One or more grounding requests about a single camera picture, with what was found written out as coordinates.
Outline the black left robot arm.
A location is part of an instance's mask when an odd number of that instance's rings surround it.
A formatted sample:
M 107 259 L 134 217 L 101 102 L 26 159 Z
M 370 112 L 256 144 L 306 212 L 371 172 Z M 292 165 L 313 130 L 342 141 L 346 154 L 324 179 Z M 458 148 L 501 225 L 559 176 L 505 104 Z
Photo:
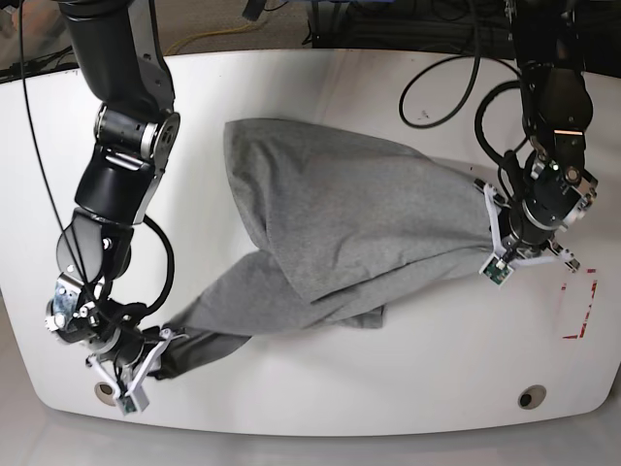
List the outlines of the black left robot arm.
M 527 248 L 552 242 L 593 204 L 597 180 L 585 167 L 593 103 L 574 25 L 573 1 L 508 1 L 520 71 L 522 125 L 533 149 L 509 224 Z

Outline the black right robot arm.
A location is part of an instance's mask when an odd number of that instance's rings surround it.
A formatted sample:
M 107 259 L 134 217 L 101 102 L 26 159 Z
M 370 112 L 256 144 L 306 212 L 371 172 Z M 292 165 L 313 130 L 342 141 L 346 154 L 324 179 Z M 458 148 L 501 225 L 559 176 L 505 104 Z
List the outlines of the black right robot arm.
M 147 207 L 165 174 L 180 115 L 152 2 L 62 1 L 58 8 L 101 105 L 93 154 L 56 246 L 49 330 L 66 343 L 89 344 L 97 360 L 111 362 L 116 379 L 126 381 L 161 340 L 157 329 L 139 325 L 167 300 L 174 257 L 166 258 L 165 282 L 153 303 L 121 304 L 111 292 L 130 264 L 135 227 L 154 226 Z

